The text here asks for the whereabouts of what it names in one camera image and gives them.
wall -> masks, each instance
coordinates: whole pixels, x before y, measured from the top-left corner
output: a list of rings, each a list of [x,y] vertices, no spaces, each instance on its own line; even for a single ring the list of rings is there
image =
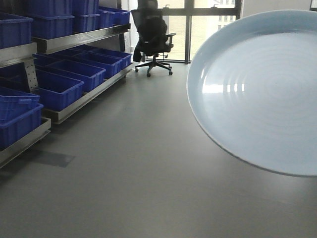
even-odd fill
[[[243,0],[242,17],[272,10],[309,10],[312,0]]]

plate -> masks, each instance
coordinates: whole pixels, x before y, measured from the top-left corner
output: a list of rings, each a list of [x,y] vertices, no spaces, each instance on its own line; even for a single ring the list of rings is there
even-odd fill
[[[200,47],[188,99],[221,148],[275,173],[317,176],[316,22],[312,11],[260,13]]]

metal shelf frame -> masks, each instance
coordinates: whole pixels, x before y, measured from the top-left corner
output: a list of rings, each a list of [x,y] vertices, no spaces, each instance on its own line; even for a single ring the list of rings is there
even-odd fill
[[[131,28],[131,24],[114,26],[110,28],[100,29],[91,32],[74,34],[71,36],[55,38],[51,40],[32,38],[35,43],[30,43],[22,46],[0,49],[0,68],[7,67],[17,63],[24,63],[25,73],[27,76],[27,84],[30,92],[34,92],[38,88],[38,82],[35,74],[33,63],[33,54],[38,51],[45,54],[51,54],[61,50],[69,49],[75,46],[88,44],[94,41],[102,40],[111,36],[123,34]],[[48,118],[42,118],[42,124],[25,135],[23,138],[16,141],[11,146],[0,151],[0,168],[9,163],[11,160],[22,154],[39,140],[43,139],[50,133],[52,122],[56,124],[62,123],[83,106],[88,104],[102,92],[115,84],[120,79],[124,78],[130,72],[136,63],[123,69],[121,72],[106,80],[103,84],[95,88],[93,91],[85,94],[75,103],[71,104],[61,112],[55,112],[48,109],[42,110],[42,115]]]
[[[116,36],[131,28],[131,24],[113,26],[96,31],[78,33],[70,36],[54,38],[50,40],[41,38],[32,38],[38,44],[38,52],[51,54],[58,51],[66,50],[75,46],[88,44],[98,40],[102,40],[111,36]]]
[[[32,60],[36,53],[36,43],[0,49],[0,68]]]
[[[0,168],[5,166],[11,160],[22,154],[25,150],[48,135],[50,133],[50,127],[51,119],[42,118],[42,124],[38,128],[31,131],[29,134],[25,135],[11,146],[0,151]]]
[[[91,102],[93,99],[95,99],[97,96],[99,96],[101,93],[103,93],[106,89],[111,87],[113,84],[118,82],[120,79],[124,78],[128,72],[130,72],[138,63],[132,63],[119,73],[117,73],[115,76],[111,77],[110,79],[106,80],[103,84],[95,88],[94,90],[90,91],[89,93],[82,96],[79,100],[74,102],[73,104],[69,105],[64,110],[57,112],[49,109],[43,109],[43,115],[51,118],[52,123],[55,124],[61,124],[63,121],[65,121],[67,118],[69,118],[71,115],[73,115],[75,112],[80,110],[82,107],[84,107],[86,104]]]

office chair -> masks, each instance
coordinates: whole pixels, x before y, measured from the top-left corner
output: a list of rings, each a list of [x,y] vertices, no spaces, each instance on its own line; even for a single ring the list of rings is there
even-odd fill
[[[150,77],[151,69],[158,66],[169,70],[168,74],[172,75],[170,64],[158,62],[156,59],[159,53],[169,53],[171,51],[174,46],[172,37],[176,35],[175,33],[166,34],[167,25],[163,20],[162,10],[143,8],[131,12],[139,33],[139,42],[135,48],[133,60],[139,62],[139,59],[141,59],[140,52],[143,52],[146,56],[153,56],[153,61],[136,66],[135,71],[138,72],[139,67],[148,66],[147,77]]]
[[[138,9],[151,8],[157,9],[159,7],[157,0],[138,0]]]

storage bin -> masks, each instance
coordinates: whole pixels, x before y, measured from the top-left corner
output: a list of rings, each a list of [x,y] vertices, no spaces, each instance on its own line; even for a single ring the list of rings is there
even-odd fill
[[[88,59],[80,59],[80,58],[74,58],[73,59],[76,62],[80,62],[80,63],[84,63],[84,64],[88,64],[94,67],[99,67],[99,68],[103,68],[106,71],[103,74],[103,78],[104,79],[109,79],[112,76],[114,76],[116,74],[115,71],[115,66],[116,64],[106,64],[106,63],[100,63],[100,62],[96,62],[96,61],[92,61],[92,60],[88,60]]]
[[[48,57],[66,60],[66,59],[72,59],[75,55],[78,55],[80,53],[82,53],[82,51],[80,50],[67,49],[67,50],[59,51],[53,54],[49,54]]]
[[[80,46],[76,46],[71,48],[72,50],[77,50],[77,51],[91,51],[94,49],[98,49],[97,47],[93,47],[93,46],[87,46],[87,45],[80,45]]]
[[[99,9],[114,13],[114,25],[125,25],[130,23],[130,11],[105,6],[99,6]]]
[[[103,83],[105,69],[70,60],[48,65],[47,71],[84,82],[83,91],[90,92]]]
[[[25,91],[27,89],[25,82],[27,77],[25,74],[24,64],[14,64],[4,68],[0,68],[1,80],[0,86]]]
[[[36,68],[47,67],[47,65],[49,64],[60,61],[59,59],[53,59],[39,54],[35,54],[34,57],[36,57],[36,59],[34,60],[34,65]]]
[[[6,122],[0,123],[0,150],[7,148],[23,136],[41,125],[42,104],[28,110],[24,114]]]
[[[27,15],[37,16],[70,16],[72,0],[25,0]]]
[[[41,70],[37,70],[36,75],[40,103],[45,108],[61,111],[82,96],[83,81]]]
[[[98,29],[99,14],[75,16],[74,32],[87,32]]]
[[[73,0],[73,15],[98,14],[99,0]]]
[[[122,64],[121,64],[121,69],[126,68],[131,64],[131,54],[125,53],[125,52],[120,52],[120,51],[112,51],[112,50],[107,50],[107,49],[93,49],[90,52],[102,54],[105,56],[111,56],[114,58],[119,58],[122,59]]]
[[[12,77],[15,77],[17,75],[22,75],[22,76],[24,76],[24,78],[26,78],[23,63],[18,63],[18,64],[4,67],[4,68],[0,68],[0,77],[12,78]]]
[[[121,59],[112,58],[109,56],[99,55],[91,52],[83,52],[79,55],[76,55],[76,58],[92,60],[99,63],[113,64],[114,65],[114,74],[119,73],[121,70]]]
[[[36,107],[40,96],[0,87],[0,123]]]
[[[99,24],[98,28],[108,28],[113,26],[114,23],[114,12],[105,11],[105,10],[99,10],[100,18],[99,18]]]
[[[33,19],[0,12],[0,49],[31,43]]]
[[[0,87],[10,88],[18,91],[24,91],[26,89],[20,75],[14,76],[12,78],[0,77]]]
[[[73,32],[74,16],[52,16],[39,17],[32,16],[34,19],[31,34],[33,37],[52,39],[71,35]]]

